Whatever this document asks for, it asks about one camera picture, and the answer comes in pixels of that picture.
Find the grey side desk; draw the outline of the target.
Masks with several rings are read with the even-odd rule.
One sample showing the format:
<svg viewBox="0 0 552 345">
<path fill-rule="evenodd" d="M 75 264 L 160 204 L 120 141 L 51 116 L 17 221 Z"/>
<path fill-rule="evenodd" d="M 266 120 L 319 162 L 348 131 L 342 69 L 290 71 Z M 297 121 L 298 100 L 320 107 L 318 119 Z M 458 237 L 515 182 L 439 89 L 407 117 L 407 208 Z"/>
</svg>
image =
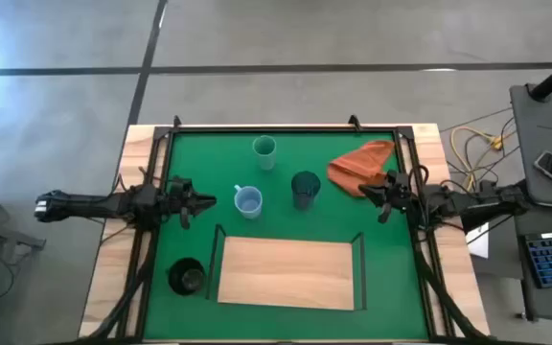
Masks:
<svg viewBox="0 0 552 345">
<path fill-rule="evenodd" d="M 534 166 L 542 153 L 552 153 L 552 95 L 537 102 L 529 96 L 525 86 L 513 86 L 510 96 L 524 170 L 524 179 L 519 183 L 525 187 L 532 203 L 527 213 L 515 217 L 523 274 L 524 314 L 530 321 L 552 320 L 552 288 L 536 287 L 524 243 L 527 236 L 552 233 L 552 179 Z"/>
</svg>

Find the faceted glossy tumbler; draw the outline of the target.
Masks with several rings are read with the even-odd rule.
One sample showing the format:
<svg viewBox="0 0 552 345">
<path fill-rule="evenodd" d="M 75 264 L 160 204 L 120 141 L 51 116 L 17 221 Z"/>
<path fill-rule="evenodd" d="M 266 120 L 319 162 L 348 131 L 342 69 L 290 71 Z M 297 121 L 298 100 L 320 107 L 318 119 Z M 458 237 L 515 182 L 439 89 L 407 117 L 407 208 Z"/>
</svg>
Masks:
<svg viewBox="0 0 552 345">
<path fill-rule="evenodd" d="M 310 208 L 321 188 L 319 177 L 314 172 L 298 172 L 291 179 L 293 205 L 298 210 Z"/>
</svg>

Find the tall mint green cup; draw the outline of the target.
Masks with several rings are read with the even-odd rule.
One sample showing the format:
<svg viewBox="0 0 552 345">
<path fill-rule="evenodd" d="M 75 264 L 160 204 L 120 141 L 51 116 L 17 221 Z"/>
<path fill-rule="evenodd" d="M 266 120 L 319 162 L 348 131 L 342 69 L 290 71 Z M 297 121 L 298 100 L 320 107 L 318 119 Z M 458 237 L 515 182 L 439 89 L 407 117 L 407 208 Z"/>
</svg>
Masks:
<svg viewBox="0 0 552 345">
<path fill-rule="evenodd" d="M 262 135 L 253 141 L 252 149 L 261 169 L 269 171 L 274 167 L 276 148 L 276 141 L 271 136 Z"/>
</svg>

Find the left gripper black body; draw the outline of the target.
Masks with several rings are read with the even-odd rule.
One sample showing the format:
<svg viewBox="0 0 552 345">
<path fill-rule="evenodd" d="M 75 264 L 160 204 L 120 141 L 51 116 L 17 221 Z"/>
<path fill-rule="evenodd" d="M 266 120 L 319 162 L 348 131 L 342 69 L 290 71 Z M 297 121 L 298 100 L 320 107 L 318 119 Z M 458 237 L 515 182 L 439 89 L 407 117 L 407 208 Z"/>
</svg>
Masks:
<svg viewBox="0 0 552 345">
<path fill-rule="evenodd" d="M 170 180 L 171 186 L 165 193 L 162 206 L 161 223 L 167 223 L 172 216 L 179 215 L 183 229 L 189 230 L 190 217 L 195 212 L 194 188 L 190 178 L 175 176 Z"/>
</svg>

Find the black metal table frame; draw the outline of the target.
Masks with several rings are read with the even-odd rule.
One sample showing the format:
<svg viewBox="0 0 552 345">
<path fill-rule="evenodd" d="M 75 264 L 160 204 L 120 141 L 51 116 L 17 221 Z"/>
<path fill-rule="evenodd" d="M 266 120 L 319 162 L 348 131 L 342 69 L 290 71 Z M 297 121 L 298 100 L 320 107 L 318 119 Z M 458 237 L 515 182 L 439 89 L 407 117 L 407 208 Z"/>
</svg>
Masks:
<svg viewBox="0 0 552 345">
<path fill-rule="evenodd" d="M 126 130 L 118 164 L 118 174 L 128 183 L 141 182 L 141 169 L 152 169 L 156 174 L 165 171 L 164 164 L 167 150 L 166 141 L 169 138 L 170 125 L 132 125 Z M 267 124 L 267 125 L 182 125 L 182 132 L 257 132 L 257 133 L 353 133 L 378 132 L 394 129 L 398 132 L 396 138 L 402 148 L 403 165 L 412 166 L 417 160 L 429 169 L 431 183 L 450 178 L 449 166 L 445 156 L 444 146 L 435 124 L 365 124 L 355 127 L 353 124 Z M 445 285 L 449 296 L 460 311 L 468 317 L 470 323 L 484 335 L 490 333 L 486 312 L 473 271 L 472 259 L 464 233 L 456 226 L 461 223 L 459 218 L 449 220 L 441 225 L 432 238 L 421 244 L 425 261 L 432 266 L 434 273 Z M 150 244 L 149 235 L 133 235 L 128 233 L 122 243 L 113 249 L 101 249 L 100 263 L 97 269 L 105 267 L 105 257 L 110 255 L 117 273 L 122 272 L 127 265 L 127 276 L 120 278 L 112 273 L 106 276 L 112 278 L 121 289 L 127 284 L 130 274 L 139 269 L 150 256 L 150 251 L 156 246 Z"/>
</svg>

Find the green table mat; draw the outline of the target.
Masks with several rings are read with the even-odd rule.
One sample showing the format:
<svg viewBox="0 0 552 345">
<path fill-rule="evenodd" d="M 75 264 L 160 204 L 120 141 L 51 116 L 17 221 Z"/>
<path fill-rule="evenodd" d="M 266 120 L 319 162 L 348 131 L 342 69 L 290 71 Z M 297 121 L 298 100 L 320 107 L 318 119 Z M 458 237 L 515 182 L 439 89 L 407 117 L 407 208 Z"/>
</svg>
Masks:
<svg viewBox="0 0 552 345">
<path fill-rule="evenodd" d="M 189 230 L 171 218 L 159 232 L 148 301 L 145 338 L 150 340 L 377 340 L 424 339 L 425 311 L 404 215 L 379 223 L 374 205 L 326 179 L 336 157 L 373 141 L 373 134 L 278 133 L 275 165 L 260 168 L 251 133 L 184 133 L 174 138 L 170 175 L 190 178 L 217 204 L 193 218 Z M 295 209 L 291 179 L 301 171 L 322 179 L 313 205 Z M 261 214 L 247 219 L 234 205 L 235 185 L 263 196 Z M 209 268 L 215 228 L 229 236 L 349 242 L 365 236 L 367 309 L 312 310 L 221 304 L 205 293 L 175 294 L 168 270 L 191 257 Z"/>
</svg>

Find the white paper sheet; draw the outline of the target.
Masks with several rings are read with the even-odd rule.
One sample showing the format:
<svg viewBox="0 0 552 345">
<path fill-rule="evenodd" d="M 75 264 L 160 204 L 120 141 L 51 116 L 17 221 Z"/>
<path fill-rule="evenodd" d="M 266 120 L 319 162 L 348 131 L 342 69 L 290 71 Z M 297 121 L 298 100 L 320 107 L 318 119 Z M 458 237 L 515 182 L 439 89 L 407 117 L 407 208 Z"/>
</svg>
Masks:
<svg viewBox="0 0 552 345">
<path fill-rule="evenodd" d="M 470 253 L 478 258 L 489 258 L 489 223 L 472 229 L 466 234 L 466 242 Z"/>
</svg>

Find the light blue mug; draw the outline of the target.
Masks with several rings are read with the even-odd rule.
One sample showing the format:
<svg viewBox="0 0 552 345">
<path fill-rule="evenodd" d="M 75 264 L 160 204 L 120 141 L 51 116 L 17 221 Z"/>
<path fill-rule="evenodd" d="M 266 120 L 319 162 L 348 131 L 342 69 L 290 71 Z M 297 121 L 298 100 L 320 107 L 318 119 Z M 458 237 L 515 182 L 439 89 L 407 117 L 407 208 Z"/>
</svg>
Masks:
<svg viewBox="0 0 552 345">
<path fill-rule="evenodd" d="M 259 189 L 253 186 L 234 186 L 234 205 L 246 219 L 256 219 L 262 211 L 263 196 Z"/>
</svg>

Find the black mug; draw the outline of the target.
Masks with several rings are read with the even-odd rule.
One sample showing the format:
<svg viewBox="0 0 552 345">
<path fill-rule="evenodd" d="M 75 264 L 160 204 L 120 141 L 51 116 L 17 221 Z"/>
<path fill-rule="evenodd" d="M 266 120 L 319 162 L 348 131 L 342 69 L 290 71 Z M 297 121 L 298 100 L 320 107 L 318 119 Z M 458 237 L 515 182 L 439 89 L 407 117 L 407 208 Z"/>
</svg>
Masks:
<svg viewBox="0 0 552 345">
<path fill-rule="evenodd" d="M 168 284 L 178 295 L 188 296 L 203 289 L 205 270 L 194 258 L 182 258 L 168 270 Z"/>
</svg>

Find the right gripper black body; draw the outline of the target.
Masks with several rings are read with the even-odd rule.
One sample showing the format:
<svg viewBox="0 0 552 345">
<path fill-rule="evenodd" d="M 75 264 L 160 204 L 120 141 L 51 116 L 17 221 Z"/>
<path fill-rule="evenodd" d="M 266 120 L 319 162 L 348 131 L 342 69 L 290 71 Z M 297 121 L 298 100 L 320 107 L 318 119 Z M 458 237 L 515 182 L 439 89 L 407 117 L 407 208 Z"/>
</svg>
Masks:
<svg viewBox="0 0 552 345">
<path fill-rule="evenodd" d="M 413 194 L 406 173 L 389 170 L 383 184 L 379 187 L 379 194 L 381 196 L 379 223 L 386 223 L 393 210 L 406 214 L 407 219 L 412 223 L 421 222 L 421 202 Z"/>
</svg>

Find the orange cloth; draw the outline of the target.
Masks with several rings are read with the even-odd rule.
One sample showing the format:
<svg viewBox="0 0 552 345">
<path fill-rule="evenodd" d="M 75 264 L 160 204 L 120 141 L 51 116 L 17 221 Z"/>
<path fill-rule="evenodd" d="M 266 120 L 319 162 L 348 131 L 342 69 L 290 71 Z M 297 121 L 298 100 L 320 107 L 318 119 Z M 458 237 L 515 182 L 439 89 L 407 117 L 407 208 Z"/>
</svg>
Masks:
<svg viewBox="0 0 552 345">
<path fill-rule="evenodd" d="M 384 166 L 393 152 L 395 144 L 376 140 L 362 145 L 331 161 L 327 177 L 349 196 L 364 197 L 359 185 L 378 185 L 386 177 Z"/>
</svg>

